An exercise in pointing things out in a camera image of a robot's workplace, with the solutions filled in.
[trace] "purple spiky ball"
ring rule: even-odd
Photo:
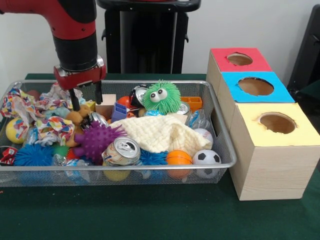
[[[83,134],[75,134],[74,141],[81,144],[80,147],[74,148],[74,154],[78,157],[86,156],[91,159],[95,165],[102,165],[101,154],[107,147],[113,143],[117,137],[126,136],[126,132],[120,129],[122,125],[115,128],[100,124],[94,121],[89,129],[85,129]]]

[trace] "white blanket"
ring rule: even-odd
[[[181,150],[193,157],[200,150],[212,148],[209,140],[170,115],[131,117],[110,126],[119,125],[142,149],[152,153]]]

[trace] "white wall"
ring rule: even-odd
[[[189,13],[184,73],[206,73],[212,47],[257,47],[287,83],[318,0],[202,0]],[[99,54],[106,60],[104,10],[97,9]],[[0,15],[0,94],[27,73],[52,73],[58,62],[47,22],[38,15]]]

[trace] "metal basket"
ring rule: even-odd
[[[53,80],[24,80],[13,83],[12,88],[23,91],[37,90],[46,93]],[[117,99],[127,96],[138,84],[154,84],[158,81],[104,80],[102,92],[116,94]],[[203,109],[210,121],[209,131],[213,136],[212,150],[217,152],[222,164],[202,165],[152,165],[152,166],[0,166],[0,187],[33,187],[33,186],[84,186],[84,185],[145,185],[145,184],[216,184],[227,168],[236,161],[236,153],[228,130],[225,126],[221,109],[210,83],[206,81],[171,81],[176,84],[181,96],[201,97]],[[95,98],[94,86],[81,88],[86,100]],[[4,118],[0,129],[0,146],[21,148],[6,137],[6,125],[10,119]],[[171,178],[169,171],[189,170],[184,179]],[[212,178],[200,178],[197,171],[212,172]]]

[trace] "red box lid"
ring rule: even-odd
[[[221,72],[272,72],[257,48],[212,48],[211,52]]]

